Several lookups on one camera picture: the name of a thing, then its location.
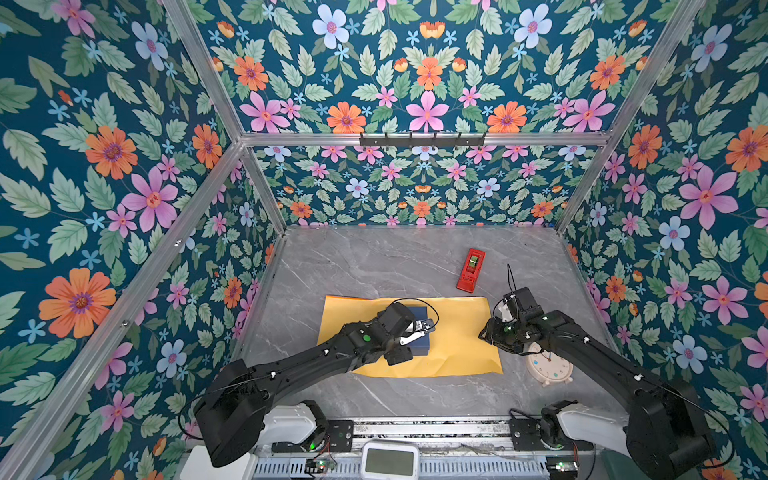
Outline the blue gift box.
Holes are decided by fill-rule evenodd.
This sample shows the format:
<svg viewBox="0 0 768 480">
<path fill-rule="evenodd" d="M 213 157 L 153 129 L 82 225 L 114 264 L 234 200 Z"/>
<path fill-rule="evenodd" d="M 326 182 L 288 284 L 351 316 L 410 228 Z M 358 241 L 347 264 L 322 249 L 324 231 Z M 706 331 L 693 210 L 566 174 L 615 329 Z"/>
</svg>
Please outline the blue gift box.
<svg viewBox="0 0 768 480">
<path fill-rule="evenodd" d="M 407 346 L 415 357 L 427 356 L 431 347 L 430 334 L 434 330 L 434 321 L 429 318 L 426 307 L 410 307 L 410 311 L 415 317 L 415 322 L 407 330 Z M 413 334 L 418 332 L 421 332 L 422 336 L 412 339 Z"/>
</svg>

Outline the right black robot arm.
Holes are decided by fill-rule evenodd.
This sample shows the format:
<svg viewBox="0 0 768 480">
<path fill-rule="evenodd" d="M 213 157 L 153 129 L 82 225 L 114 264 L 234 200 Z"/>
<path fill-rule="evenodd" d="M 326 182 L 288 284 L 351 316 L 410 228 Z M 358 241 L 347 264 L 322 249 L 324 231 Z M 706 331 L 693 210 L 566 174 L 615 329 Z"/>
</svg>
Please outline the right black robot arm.
<svg viewBox="0 0 768 480">
<path fill-rule="evenodd" d="M 535 356 L 531 347 L 537 345 L 539 353 L 586 374 L 623 408 L 612 415 L 568 400 L 544 407 L 539 432 L 549 447 L 568 440 L 599 445 L 631 458 L 651 479 L 676 479 L 716 452 L 706 411 L 689 383 L 668 383 L 623 358 L 567 314 L 544 311 L 527 288 L 505 295 L 478 337 L 526 357 Z"/>
</svg>

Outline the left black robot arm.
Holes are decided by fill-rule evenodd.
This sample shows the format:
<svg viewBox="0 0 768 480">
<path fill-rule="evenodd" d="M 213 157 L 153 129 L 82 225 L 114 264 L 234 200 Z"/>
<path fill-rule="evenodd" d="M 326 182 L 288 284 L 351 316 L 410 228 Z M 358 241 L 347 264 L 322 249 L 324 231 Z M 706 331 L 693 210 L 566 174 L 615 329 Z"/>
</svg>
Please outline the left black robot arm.
<svg viewBox="0 0 768 480">
<path fill-rule="evenodd" d="M 390 365 L 412 360 L 400 338 L 415 322 L 409 307 L 393 302 L 371 320 L 347 323 L 328 340 L 296 355 L 254 366 L 241 359 L 228 364 L 194 408 L 212 465 L 225 467 L 255 447 L 267 414 L 285 396 L 380 358 Z"/>
</svg>

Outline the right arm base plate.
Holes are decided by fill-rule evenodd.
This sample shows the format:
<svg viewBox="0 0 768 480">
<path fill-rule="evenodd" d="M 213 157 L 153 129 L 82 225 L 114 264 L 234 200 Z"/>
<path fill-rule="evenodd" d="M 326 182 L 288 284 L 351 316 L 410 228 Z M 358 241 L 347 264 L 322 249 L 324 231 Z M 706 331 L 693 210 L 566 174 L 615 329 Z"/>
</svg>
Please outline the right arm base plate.
<svg viewBox="0 0 768 480">
<path fill-rule="evenodd" d="M 592 451 L 590 442 L 567 438 L 558 427 L 539 418 L 512 417 L 508 420 L 510 438 L 519 451 Z"/>
</svg>

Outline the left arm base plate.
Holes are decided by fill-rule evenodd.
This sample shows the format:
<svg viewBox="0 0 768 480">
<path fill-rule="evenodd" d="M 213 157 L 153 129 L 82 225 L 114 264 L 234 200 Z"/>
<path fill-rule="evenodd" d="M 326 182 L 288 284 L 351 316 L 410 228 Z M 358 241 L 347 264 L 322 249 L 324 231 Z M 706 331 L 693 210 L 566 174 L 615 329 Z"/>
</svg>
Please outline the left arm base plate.
<svg viewBox="0 0 768 480">
<path fill-rule="evenodd" d="M 355 423 L 352 420 L 330 420 L 312 432 L 298 444 L 278 442 L 271 446 L 273 453 L 313 453 L 324 449 L 332 453 L 348 453 L 352 450 Z"/>
</svg>

